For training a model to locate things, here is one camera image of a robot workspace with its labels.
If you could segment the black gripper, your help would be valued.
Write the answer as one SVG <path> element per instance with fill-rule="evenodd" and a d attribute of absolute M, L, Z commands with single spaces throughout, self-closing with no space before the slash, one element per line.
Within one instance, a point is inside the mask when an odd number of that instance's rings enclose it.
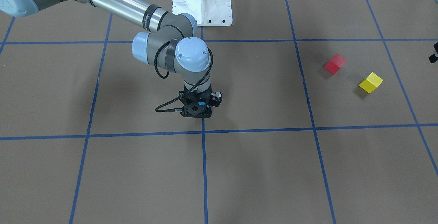
<path fill-rule="evenodd" d="M 180 97 L 183 103 L 181 115 L 188 118 L 210 118 L 212 115 L 212 107 L 209 105 L 211 87 L 199 93 L 189 92 Z M 205 106 L 198 105 L 198 102 L 205 102 Z"/>

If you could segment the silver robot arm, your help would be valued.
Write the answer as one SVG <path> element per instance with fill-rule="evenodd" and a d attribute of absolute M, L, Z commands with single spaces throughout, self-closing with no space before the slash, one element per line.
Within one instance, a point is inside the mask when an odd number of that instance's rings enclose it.
<path fill-rule="evenodd" d="M 174 14 L 144 0 L 1 0 L 1 11 L 27 17 L 65 1 L 76 1 L 106 11 L 123 24 L 141 28 L 133 36 L 131 50 L 139 62 L 152 66 L 161 79 L 180 74 L 183 90 L 176 98 L 158 105 L 157 113 L 179 113 L 183 117 L 209 118 L 220 105 L 222 92 L 213 92 L 210 72 L 211 49 L 197 34 L 197 21 L 187 13 Z"/>

